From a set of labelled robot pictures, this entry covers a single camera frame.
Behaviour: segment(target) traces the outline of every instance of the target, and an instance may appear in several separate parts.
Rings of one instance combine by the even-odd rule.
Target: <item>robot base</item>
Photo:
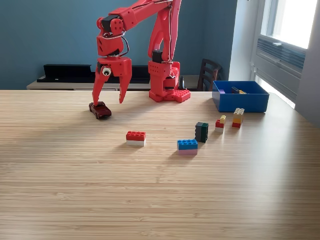
[[[159,96],[149,91],[149,97],[156,101],[157,103],[162,101],[176,101],[182,103],[191,97],[191,92],[189,90],[174,90],[166,96]]]

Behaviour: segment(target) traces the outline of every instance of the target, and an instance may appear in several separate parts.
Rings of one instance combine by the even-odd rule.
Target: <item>white lego brick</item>
[[[218,132],[218,133],[223,133],[224,132],[224,128],[221,128],[221,127],[216,127],[214,129],[215,132]]]
[[[130,140],[127,140],[126,141],[126,144],[127,145],[131,145],[131,146],[142,146],[144,147],[147,143],[147,139],[145,139],[144,141],[130,141]]]

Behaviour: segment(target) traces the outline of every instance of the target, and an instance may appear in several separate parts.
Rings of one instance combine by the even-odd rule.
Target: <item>stacked lego bricks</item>
[[[195,125],[195,140],[199,143],[206,143],[208,140],[209,124],[198,122]]]
[[[243,108],[237,108],[233,114],[232,127],[240,128],[244,121],[245,110]]]
[[[145,146],[146,145],[146,133],[142,131],[128,131],[125,136],[126,144],[132,146]]]
[[[218,132],[218,133],[223,133],[224,132],[224,129],[225,129],[225,124],[226,124],[226,116],[221,116],[220,119],[218,119],[216,122],[215,122],[215,131]]]
[[[239,90],[239,89],[236,88],[235,86],[233,86],[233,87],[231,88],[231,92],[232,92],[233,94],[247,94],[245,91]]]
[[[176,148],[179,155],[198,154],[198,142],[195,139],[178,140]]]

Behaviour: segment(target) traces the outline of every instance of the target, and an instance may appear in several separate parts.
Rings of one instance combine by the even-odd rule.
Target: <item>googly eye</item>
[[[110,76],[111,75],[111,68],[109,67],[105,67],[103,70],[102,70],[102,74],[106,77]]]

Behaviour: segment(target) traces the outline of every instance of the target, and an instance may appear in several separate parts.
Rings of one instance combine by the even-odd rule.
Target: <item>white wall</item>
[[[238,0],[229,81],[249,81],[259,1]]]
[[[315,11],[295,109],[320,128],[320,0]]]

